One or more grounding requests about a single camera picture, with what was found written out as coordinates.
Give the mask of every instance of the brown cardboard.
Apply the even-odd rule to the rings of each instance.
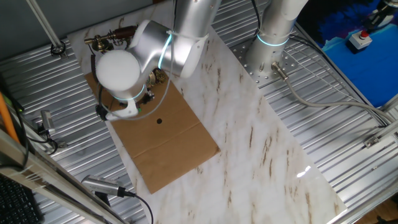
[[[96,93],[92,74],[85,77]],[[139,116],[159,104],[166,85],[152,87],[155,99],[141,105]],[[102,98],[105,105],[113,99],[106,91]],[[112,110],[120,110],[116,100]],[[113,121],[112,125],[152,194],[220,151],[173,83],[154,113],[137,121]]]

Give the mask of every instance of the white marble surface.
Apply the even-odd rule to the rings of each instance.
[[[123,25],[149,18],[167,25],[170,6],[167,2],[124,16]],[[85,33],[91,37],[117,24],[115,19],[69,36],[85,73],[90,69],[88,48],[81,44]],[[107,123],[155,223],[316,224],[346,209],[213,29],[192,77],[172,81],[221,149],[209,161],[151,195]]]

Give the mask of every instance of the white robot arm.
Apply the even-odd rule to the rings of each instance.
[[[252,58],[249,66],[271,72],[271,64],[280,60],[294,22],[307,1],[271,1],[263,13],[260,34],[248,51],[248,58]],[[182,78],[192,75],[220,4],[221,0],[179,0],[173,29],[143,21],[126,51],[113,50],[99,60],[99,82],[116,99],[127,103],[127,108],[107,114],[107,119],[138,114],[136,102],[146,93],[146,81],[153,69],[170,72],[172,64],[173,75]]]

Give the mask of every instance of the corrugated metal surface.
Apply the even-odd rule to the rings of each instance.
[[[251,40],[230,47],[237,58],[243,57],[243,63],[250,43]],[[351,96],[357,96],[313,49],[289,40],[285,51],[315,74],[294,60],[292,64],[290,55],[284,53],[282,66],[297,93],[306,100],[326,103],[349,101]],[[307,107],[292,96],[279,77],[272,75],[264,82],[265,77],[254,73],[252,78],[260,80],[257,83],[267,101],[344,201],[346,212],[355,210],[396,179],[398,145],[394,139],[387,138],[370,149],[363,143],[381,130],[366,110],[352,106]]]
[[[266,2],[258,1],[260,12]],[[251,2],[223,1],[213,27],[228,46],[236,45],[231,50],[240,49],[244,45],[241,43],[249,40],[257,27]],[[26,107],[27,118],[39,122],[40,110],[52,112],[57,127],[54,138],[68,143],[68,149],[53,158],[67,171],[78,180],[87,174],[118,179],[132,189],[108,130],[95,115],[95,99],[67,40],[65,42],[70,56],[66,61],[49,56],[49,47],[44,47],[0,62],[0,71],[4,72],[12,92]],[[338,91],[354,95],[333,69],[326,64],[325,67],[322,61],[318,62],[321,65],[315,63],[320,57],[313,50],[292,40],[288,46],[286,49],[294,58],[327,82],[297,66],[290,73],[290,79],[301,96],[314,102],[330,102],[349,100]],[[268,80],[260,87],[349,211],[398,176],[398,148],[392,138],[370,149],[363,144],[380,130],[377,121],[367,111],[350,106],[309,108],[297,103],[280,80]],[[391,110],[390,113],[394,116],[395,112]],[[39,195],[36,197],[45,213],[46,223],[85,222],[66,208]],[[111,204],[124,218],[144,216],[134,199],[113,197]]]
[[[257,0],[261,15],[268,0]],[[224,43],[234,46],[250,39],[257,28],[257,17],[249,0],[223,1],[211,25]]]
[[[382,108],[394,119],[398,119],[398,95],[389,100]]]
[[[0,71],[14,97],[25,107],[25,117],[40,123],[40,110],[50,110],[57,133],[56,141],[66,141],[67,149],[52,158],[81,181],[86,175],[117,179],[134,191],[106,125],[95,113],[96,100],[87,85],[68,40],[68,60],[49,54],[42,47],[0,62]],[[35,196],[45,215],[45,223],[86,223],[83,217],[41,196]],[[110,197],[111,207],[125,220],[145,217],[136,198]]]

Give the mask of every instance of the orange rod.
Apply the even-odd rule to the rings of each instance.
[[[13,138],[13,140],[20,143],[17,133],[15,132],[14,125],[12,123],[10,112],[8,112],[7,104],[4,101],[4,98],[2,97],[1,93],[0,93],[0,114],[2,116],[2,120],[4,121],[4,125],[6,126],[8,134]]]

